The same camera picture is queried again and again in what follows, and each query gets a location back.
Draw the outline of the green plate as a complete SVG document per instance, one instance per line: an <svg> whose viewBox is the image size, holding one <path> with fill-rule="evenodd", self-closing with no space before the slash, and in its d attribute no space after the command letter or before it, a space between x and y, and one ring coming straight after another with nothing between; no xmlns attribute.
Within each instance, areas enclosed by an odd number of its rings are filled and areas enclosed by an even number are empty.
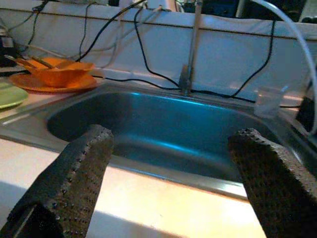
<svg viewBox="0 0 317 238"><path fill-rule="evenodd" d="M12 84L0 82L0 109L18 106L28 98L28 93Z"/></svg>

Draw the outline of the metal faucet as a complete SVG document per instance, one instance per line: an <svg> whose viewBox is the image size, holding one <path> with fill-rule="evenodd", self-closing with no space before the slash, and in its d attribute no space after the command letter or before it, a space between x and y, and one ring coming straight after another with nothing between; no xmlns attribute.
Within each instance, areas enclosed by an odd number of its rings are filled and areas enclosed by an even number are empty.
<svg viewBox="0 0 317 238"><path fill-rule="evenodd" d="M181 76L179 78L180 93L184 96L189 96L191 94L191 89L192 89L195 54L196 54L197 41L199 38L199 27L200 27L200 20L201 20L202 5L203 5L203 0L196 0L195 18L194 18L192 35L191 35L188 62L187 64L183 65Z"/></svg>

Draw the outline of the clear plastic cup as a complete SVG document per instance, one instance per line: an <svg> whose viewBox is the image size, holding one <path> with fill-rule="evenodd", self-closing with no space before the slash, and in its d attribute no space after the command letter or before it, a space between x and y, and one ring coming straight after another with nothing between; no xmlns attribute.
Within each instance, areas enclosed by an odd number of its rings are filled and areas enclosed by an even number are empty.
<svg viewBox="0 0 317 238"><path fill-rule="evenodd" d="M288 86L282 88L259 87L254 106L254 114L265 119L272 119L277 116L287 89Z"/></svg>

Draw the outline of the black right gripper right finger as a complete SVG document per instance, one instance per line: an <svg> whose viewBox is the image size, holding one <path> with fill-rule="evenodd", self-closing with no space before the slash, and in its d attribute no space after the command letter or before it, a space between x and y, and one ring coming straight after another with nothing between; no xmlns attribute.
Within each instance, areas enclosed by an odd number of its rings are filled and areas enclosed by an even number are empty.
<svg viewBox="0 0 317 238"><path fill-rule="evenodd" d="M266 238L317 238L317 178L254 128L228 138L247 198Z"/></svg>

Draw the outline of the orange bowl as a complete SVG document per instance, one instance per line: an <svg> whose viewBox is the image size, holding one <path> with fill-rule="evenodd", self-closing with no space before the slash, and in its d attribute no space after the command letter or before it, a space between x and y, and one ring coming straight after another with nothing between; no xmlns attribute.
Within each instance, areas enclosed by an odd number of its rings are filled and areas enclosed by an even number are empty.
<svg viewBox="0 0 317 238"><path fill-rule="evenodd" d="M54 57L45 57L42 60L53 68L48 68L33 59L29 59L27 61L34 67L25 66L25 69L45 85L57 88L76 84L95 68L95 64L91 62L78 62Z"/></svg>

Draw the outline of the stainless steel sink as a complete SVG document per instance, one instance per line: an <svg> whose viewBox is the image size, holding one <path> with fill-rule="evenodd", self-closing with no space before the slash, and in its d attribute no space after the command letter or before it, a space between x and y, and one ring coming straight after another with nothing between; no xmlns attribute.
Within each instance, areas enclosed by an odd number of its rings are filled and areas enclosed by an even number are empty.
<svg viewBox="0 0 317 238"><path fill-rule="evenodd" d="M60 152L92 124L114 135L111 166L234 198L247 198L227 146L241 129L283 145L317 176L317 136L283 116L264 119L248 103L122 83L0 119L0 138Z"/></svg>

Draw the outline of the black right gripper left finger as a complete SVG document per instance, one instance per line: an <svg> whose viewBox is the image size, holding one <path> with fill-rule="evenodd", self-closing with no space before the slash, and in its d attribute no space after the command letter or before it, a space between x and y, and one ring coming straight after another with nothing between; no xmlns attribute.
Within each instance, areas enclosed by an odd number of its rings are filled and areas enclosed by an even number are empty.
<svg viewBox="0 0 317 238"><path fill-rule="evenodd" d="M90 125L25 191L0 238L86 238L113 148L112 132Z"/></svg>

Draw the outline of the flat black power brick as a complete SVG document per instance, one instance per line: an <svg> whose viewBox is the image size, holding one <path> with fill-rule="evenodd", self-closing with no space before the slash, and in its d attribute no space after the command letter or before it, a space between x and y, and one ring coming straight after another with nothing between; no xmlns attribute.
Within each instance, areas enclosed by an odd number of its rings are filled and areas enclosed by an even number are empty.
<svg viewBox="0 0 317 238"><path fill-rule="evenodd" d="M16 62L9 60L5 55L16 57L16 48L13 39L8 35L0 35L0 67L14 67Z"/></svg>

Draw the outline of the orange plate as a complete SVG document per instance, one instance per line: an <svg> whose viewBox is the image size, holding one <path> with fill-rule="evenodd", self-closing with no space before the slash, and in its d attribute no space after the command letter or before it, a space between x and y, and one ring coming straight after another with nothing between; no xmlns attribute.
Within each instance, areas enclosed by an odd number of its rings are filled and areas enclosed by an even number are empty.
<svg viewBox="0 0 317 238"><path fill-rule="evenodd" d="M56 88L47 86L41 80L35 78L30 74L15 74L9 77L13 85L34 92L40 93L74 93L80 91L87 91L96 88L98 83L94 77L87 75L83 80L70 84L69 86Z"/></svg>

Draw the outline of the brown wooden chopstick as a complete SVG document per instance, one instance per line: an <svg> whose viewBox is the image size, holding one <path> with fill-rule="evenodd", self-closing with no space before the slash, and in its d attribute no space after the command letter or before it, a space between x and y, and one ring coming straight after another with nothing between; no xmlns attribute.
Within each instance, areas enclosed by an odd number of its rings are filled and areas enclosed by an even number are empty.
<svg viewBox="0 0 317 238"><path fill-rule="evenodd" d="M10 55L3 55L0 57L0 64L2 67L5 68L16 68L22 67L23 69L15 70L16 73L26 73L30 74L29 69L36 69L36 66L31 64L25 59L15 58Z"/></svg>
<svg viewBox="0 0 317 238"><path fill-rule="evenodd" d="M31 56L31 59L44 65L45 67L49 68L49 69L53 69L54 66L49 64L48 62L45 62L43 59L39 58L39 57L36 57L36 56Z"/></svg>

